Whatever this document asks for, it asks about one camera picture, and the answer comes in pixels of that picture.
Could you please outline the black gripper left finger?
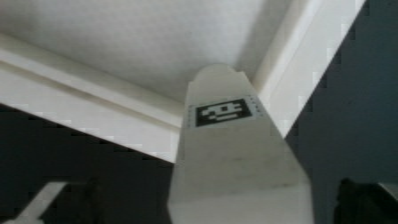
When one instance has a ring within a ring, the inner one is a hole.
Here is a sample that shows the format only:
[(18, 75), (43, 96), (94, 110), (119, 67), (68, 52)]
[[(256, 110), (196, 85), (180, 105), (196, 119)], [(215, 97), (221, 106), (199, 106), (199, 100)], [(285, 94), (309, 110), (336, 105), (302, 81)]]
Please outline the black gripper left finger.
[(48, 182), (16, 217), (16, 224), (105, 224), (98, 180)]

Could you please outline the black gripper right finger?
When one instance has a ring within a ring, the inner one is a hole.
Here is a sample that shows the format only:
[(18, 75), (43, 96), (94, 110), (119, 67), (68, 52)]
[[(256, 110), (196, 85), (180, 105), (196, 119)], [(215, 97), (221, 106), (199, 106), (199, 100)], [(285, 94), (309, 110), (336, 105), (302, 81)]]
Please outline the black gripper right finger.
[(398, 224), (398, 183), (341, 180), (334, 224)]

